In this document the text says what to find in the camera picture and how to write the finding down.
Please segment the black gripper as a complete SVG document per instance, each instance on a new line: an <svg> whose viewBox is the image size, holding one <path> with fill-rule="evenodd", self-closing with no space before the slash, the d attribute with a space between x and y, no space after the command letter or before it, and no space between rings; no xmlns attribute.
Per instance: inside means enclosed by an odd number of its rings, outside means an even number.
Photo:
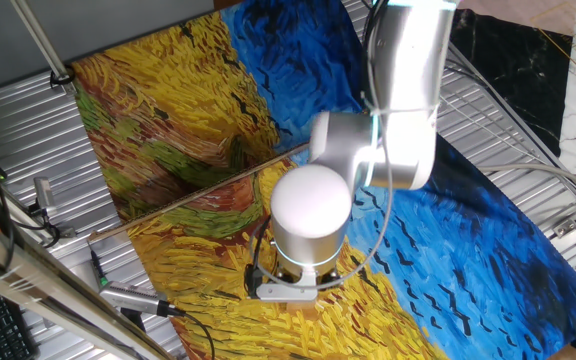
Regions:
<svg viewBox="0 0 576 360"><path fill-rule="evenodd" d="M342 279L335 270L320 275L313 268L306 268L301 271L298 279L291 278L289 281L287 274L284 274L282 277L277 277L274 283L297 290L323 291L340 286Z"/></svg>

